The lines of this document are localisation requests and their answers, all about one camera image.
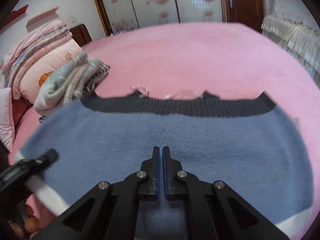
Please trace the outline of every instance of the dark gray ribbed collar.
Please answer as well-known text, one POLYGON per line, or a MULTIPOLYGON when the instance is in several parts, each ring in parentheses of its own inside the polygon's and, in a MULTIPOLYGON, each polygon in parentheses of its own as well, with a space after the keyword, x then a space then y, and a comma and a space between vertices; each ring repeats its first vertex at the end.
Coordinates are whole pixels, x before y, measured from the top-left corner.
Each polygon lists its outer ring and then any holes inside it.
POLYGON ((245 117, 268 113, 276 106, 265 93, 250 100, 221 100, 208 92, 193 100, 160 100, 145 97, 138 91, 118 98, 100 98, 92 91, 81 102, 86 108, 103 113, 183 114, 199 117, 245 117))

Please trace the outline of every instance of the wall socket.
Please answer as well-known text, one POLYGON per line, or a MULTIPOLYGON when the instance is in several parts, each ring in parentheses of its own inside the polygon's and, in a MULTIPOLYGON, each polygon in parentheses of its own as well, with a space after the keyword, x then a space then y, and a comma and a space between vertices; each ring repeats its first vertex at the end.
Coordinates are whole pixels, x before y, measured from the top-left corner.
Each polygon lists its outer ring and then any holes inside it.
POLYGON ((71 16, 71 22, 75 23, 75 22, 77 22, 77 19, 74 16, 71 16))

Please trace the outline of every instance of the wooden headboard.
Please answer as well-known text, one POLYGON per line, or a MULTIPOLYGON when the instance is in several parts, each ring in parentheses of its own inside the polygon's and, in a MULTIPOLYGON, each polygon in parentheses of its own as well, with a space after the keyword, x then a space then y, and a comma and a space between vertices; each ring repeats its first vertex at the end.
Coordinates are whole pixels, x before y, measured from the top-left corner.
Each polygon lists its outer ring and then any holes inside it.
POLYGON ((88 29, 84 24, 71 28, 70 32, 72 33, 72 38, 80 47, 92 41, 88 29))

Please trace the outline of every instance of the metal screw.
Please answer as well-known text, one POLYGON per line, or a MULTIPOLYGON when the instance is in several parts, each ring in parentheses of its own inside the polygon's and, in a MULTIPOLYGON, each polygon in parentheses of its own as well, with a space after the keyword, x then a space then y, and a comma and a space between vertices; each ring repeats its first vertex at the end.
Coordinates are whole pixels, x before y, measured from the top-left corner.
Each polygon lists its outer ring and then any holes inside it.
POLYGON ((224 184, 223 181, 219 180, 219 181, 216 181, 216 182, 214 183, 214 185, 215 185, 216 188, 221 189, 221 188, 224 188, 224 185, 225 185, 225 184, 224 184))
POLYGON ((178 171, 177 172, 178 177, 180 178, 184 178, 187 176, 187 173, 185 171, 178 171))
POLYGON ((102 181, 98 184, 99 189, 106 189, 107 187, 109 187, 109 183, 106 181, 102 181))
POLYGON ((146 175, 147 175, 147 174, 146 174, 145 171, 138 171, 138 172, 137 172, 137 176, 138 176, 138 178, 140 178, 140 179, 144 178, 146 175))

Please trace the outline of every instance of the wooden door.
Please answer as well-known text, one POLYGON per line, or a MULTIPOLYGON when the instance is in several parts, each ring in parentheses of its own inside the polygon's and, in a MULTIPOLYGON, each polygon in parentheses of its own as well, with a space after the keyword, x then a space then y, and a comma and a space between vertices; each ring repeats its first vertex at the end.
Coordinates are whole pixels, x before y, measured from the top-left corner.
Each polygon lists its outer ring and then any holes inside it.
POLYGON ((261 32, 264 18, 263 0, 228 0, 230 22, 243 23, 261 32))

